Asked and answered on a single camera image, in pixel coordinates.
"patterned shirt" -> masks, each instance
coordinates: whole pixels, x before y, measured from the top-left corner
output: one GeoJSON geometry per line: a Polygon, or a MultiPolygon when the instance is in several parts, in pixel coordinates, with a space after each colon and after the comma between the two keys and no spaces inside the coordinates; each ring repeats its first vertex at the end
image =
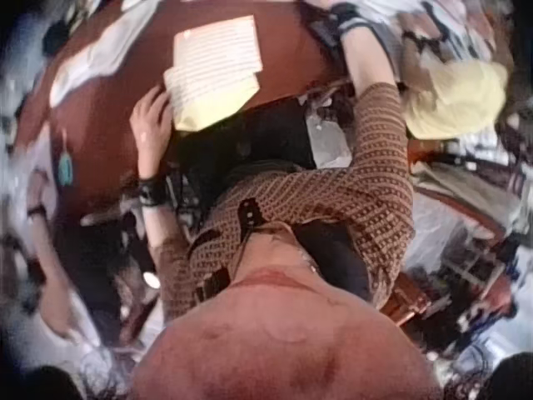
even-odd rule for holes
{"type": "Polygon", "coordinates": [[[355,114],[356,143],[349,167],[245,178],[217,200],[187,252],[176,240],[152,249],[167,321],[203,301],[205,293],[226,287],[235,276],[230,261],[247,229],[270,221],[346,224],[366,264],[372,303],[377,308],[385,304],[414,233],[397,88],[387,83],[369,87],[358,99],[355,114]]]}

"stack of papers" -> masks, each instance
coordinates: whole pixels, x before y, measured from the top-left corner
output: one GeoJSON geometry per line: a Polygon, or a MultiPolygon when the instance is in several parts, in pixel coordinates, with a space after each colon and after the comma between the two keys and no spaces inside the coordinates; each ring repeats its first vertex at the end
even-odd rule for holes
{"type": "Polygon", "coordinates": [[[164,73],[176,130],[200,131],[236,113],[259,90],[261,70],[253,16],[178,33],[174,67],[164,73]]]}

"black wrist strap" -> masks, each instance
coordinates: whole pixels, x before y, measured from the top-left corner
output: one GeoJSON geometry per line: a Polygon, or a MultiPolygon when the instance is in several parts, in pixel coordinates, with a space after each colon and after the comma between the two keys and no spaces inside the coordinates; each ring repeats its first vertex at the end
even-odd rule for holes
{"type": "Polygon", "coordinates": [[[139,179],[139,200],[143,207],[157,207],[165,204],[168,200],[165,177],[139,179]]]}
{"type": "Polygon", "coordinates": [[[422,50],[424,50],[424,46],[426,45],[426,40],[424,38],[417,37],[413,31],[403,32],[401,38],[404,40],[412,40],[415,43],[419,53],[422,53],[422,50]]]}
{"type": "Polygon", "coordinates": [[[341,2],[330,10],[330,19],[336,24],[339,37],[357,27],[370,27],[370,24],[357,11],[357,6],[349,2],[341,2]]]}
{"type": "Polygon", "coordinates": [[[28,218],[31,218],[34,215],[42,215],[46,219],[46,217],[47,217],[47,209],[42,204],[39,204],[38,206],[29,208],[27,210],[27,214],[26,215],[27,215],[28,218]]]}

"brown patterned sleeve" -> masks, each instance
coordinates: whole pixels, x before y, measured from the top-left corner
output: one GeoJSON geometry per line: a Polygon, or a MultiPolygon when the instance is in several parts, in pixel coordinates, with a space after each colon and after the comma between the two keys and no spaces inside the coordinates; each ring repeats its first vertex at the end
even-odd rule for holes
{"type": "Polygon", "coordinates": [[[369,87],[356,105],[356,146],[348,172],[356,196],[352,236],[371,274],[374,303],[390,295],[413,235],[407,138],[396,86],[369,87]]]}
{"type": "Polygon", "coordinates": [[[187,250],[181,240],[169,239],[159,247],[152,247],[150,252],[161,282],[163,314],[168,322],[186,313],[192,305],[194,281],[187,250]]]}

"wooden table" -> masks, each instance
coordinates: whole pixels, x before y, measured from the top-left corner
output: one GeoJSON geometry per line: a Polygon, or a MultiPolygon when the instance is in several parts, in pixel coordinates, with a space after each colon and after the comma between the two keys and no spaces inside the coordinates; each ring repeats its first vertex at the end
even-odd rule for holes
{"type": "Polygon", "coordinates": [[[61,151],[61,130],[67,129],[74,184],[61,199],[67,214],[79,217],[115,202],[135,177],[137,150],[129,116],[136,101],[172,66],[176,33],[216,21],[254,15],[263,71],[261,90],[244,109],[305,93],[339,78],[319,44],[302,25],[292,2],[227,0],[159,4],[156,14],[132,45],[120,69],[97,77],[69,93],[54,109],[48,96],[62,62],[99,37],[121,14],[121,1],[109,4],[86,21],[50,62],[41,82],[29,95],[19,121],[16,148],[34,140],[45,121],[52,127],[53,154],[61,151]]]}

